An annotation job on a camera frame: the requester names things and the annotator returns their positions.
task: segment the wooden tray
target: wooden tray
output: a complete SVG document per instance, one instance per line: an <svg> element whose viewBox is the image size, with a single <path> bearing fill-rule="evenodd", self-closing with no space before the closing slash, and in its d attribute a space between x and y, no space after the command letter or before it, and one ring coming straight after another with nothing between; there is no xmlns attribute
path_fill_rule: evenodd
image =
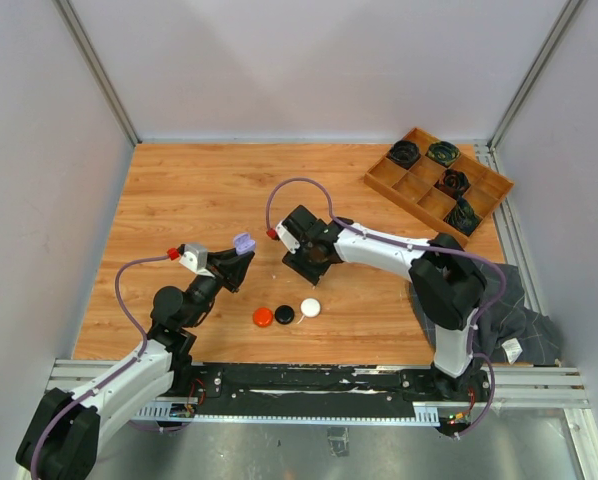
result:
<svg viewBox="0 0 598 480"><path fill-rule="evenodd" d="M464 235L444 221L457 202L435 187L446 167L426 156L430 145L439 142L439 139L419 128L413 128L403 140L415 143L419 147L421 158L406 170L384 155L366 172L364 182L426 225L438 232L451 234L465 246L483 221L470 236ZM468 177L470 188L463 198L470 203L481 219L492 214L514 185L503 175L463 153L450 168L463 172Z"/></svg>

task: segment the red cable connector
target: red cable connector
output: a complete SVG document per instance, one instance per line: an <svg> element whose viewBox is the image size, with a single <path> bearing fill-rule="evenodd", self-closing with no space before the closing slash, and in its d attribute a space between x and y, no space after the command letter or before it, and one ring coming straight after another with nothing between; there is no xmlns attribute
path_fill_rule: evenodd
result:
<svg viewBox="0 0 598 480"><path fill-rule="evenodd" d="M273 240L279 240L279 235L277 235L277 232L274 228L268 229L268 231L266 232L266 235L268 235Z"/></svg>
<svg viewBox="0 0 598 480"><path fill-rule="evenodd" d="M179 251L176 248L169 248L167 253L170 260L176 260L180 257Z"/></svg>

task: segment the floor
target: floor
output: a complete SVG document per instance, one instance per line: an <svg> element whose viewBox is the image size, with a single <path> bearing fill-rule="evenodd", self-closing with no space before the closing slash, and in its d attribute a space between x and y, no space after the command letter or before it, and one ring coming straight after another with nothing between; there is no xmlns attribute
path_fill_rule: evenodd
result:
<svg viewBox="0 0 598 480"><path fill-rule="evenodd" d="M269 192L293 176L313 178L330 191L338 215L369 228L419 238L436 232L363 184L363 174L387 145L139 145L135 152L108 244L92 291L74 357L120 359L140 337L114 295L121 265L197 242L211 251L232 247L249 232L256 257L237 294L222 292L200 327L192 354L197 361L305 362L425 365L430 349L410 307L403 279L362 265L335 265L313 288L281 263L280 242L265 234ZM472 154L471 146L462 146ZM276 224L298 204L327 218L326 202L307 184L284 187L273 203ZM467 250L502 262L492 219ZM122 296L150 326L152 298L159 288L185 288L192 274L178 263L137 266L122 277ZM289 304L297 311L315 297L322 314L289 326L259 328L251 320L261 306Z"/></svg>
<svg viewBox="0 0 598 480"><path fill-rule="evenodd" d="M123 427L92 480L583 479L563 411L502 410L461 441L429 427L192 424Z"/></svg>

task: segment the dark gray fabric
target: dark gray fabric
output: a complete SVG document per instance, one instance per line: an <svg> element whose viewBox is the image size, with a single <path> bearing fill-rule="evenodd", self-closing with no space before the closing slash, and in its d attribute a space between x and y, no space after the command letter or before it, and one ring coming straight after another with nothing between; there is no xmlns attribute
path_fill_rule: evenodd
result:
<svg viewBox="0 0 598 480"><path fill-rule="evenodd" d="M523 349L517 362L554 365L561 358L561 333L549 317L524 307L526 292L521 284L519 269L513 265L500 264L499 267L506 276L506 291L479 319L479 329L473 341L474 351L485 353L493 362L507 363L508 357L501 345L506 340L516 338ZM500 280L491 268L480 265L479 269L487 280L484 294L487 300L499 291ZM412 284L409 290L417 320L434 347L435 325L423 313Z"/></svg>

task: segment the gray wall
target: gray wall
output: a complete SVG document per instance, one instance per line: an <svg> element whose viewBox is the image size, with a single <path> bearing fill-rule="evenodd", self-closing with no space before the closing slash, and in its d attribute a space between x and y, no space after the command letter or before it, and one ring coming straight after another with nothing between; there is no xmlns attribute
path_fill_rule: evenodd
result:
<svg viewBox="0 0 598 480"><path fill-rule="evenodd" d="M130 155L52 2L0 2L0 479L71 352Z"/></svg>
<svg viewBox="0 0 598 480"><path fill-rule="evenodd" d="M544 300L598 424L598 1L584 6L500 153Z"/></svg>
<svg viewBox="0 0 598 480"><path fill-rule="evenodd" d="M144 140L385 141L487 138L564 0L73 4Z"/></svg>

